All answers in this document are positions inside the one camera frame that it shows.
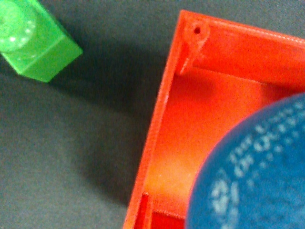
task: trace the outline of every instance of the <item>gray surface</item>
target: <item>gray surface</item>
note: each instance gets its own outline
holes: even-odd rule
[[[305,38],[305,4],[41,1],[84,48],[50,84],[0,59],[0,228],[120,228],[180,9]]]

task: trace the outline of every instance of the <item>blue circular object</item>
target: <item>blue circular object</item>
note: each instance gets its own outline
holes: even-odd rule
[[[305,94],[241,122],[212,151],[187,229],[305,228]]]

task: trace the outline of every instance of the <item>red plastic box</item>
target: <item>red plastic box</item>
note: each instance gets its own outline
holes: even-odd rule
[[[183,229],[197,172],[253,112],[305,91],[305,40],[182,11],[124,229]]]

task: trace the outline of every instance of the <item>green block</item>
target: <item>green block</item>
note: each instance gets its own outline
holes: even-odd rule
[[[82,49],[37,0],[0,0],[0,53],[18,74],[49,82]]]

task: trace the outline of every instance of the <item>blue lid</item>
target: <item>blue lid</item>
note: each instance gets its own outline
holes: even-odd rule
[[[305,228],[305,94],[229,132],[202,167],[187,229]]]

